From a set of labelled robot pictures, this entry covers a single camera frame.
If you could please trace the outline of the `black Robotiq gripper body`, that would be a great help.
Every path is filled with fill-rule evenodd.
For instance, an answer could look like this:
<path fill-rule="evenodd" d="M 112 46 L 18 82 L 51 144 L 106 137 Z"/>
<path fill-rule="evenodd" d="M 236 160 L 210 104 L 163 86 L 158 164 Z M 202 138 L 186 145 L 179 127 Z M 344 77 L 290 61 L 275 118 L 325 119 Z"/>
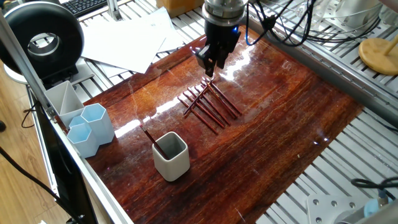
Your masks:
<path fill-rule="evenodd" d="M 229 54 L 234 51 L 241 32 L 239 31 L 238 25 L 219 26 L 206 21 L 205 34 L 205 52 L 207 54 L 216 54 L 220 52 Z"/>

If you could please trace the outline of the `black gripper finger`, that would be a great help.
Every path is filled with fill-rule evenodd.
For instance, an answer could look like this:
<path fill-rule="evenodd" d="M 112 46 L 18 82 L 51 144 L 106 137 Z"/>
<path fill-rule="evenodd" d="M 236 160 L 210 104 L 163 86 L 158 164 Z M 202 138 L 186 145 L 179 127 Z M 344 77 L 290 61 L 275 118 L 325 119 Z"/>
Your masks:
<path fill-rule="evenodd" d="M 215 62 L 211 58 L 210 44 L 206 44 L 202 48 L 195 48 L 195 56 L 199 66 L 205 69 L 205 74 L 208 77 L 212 77 L 214 75 Z"/>
<path fill-rule="evenodd" d="M 220 69 L 224 69 L 225 61 L 228 58 L 230 53 L 230 49 L 228 47 L 218 47 L 216 50 L 216 65 Z"/>

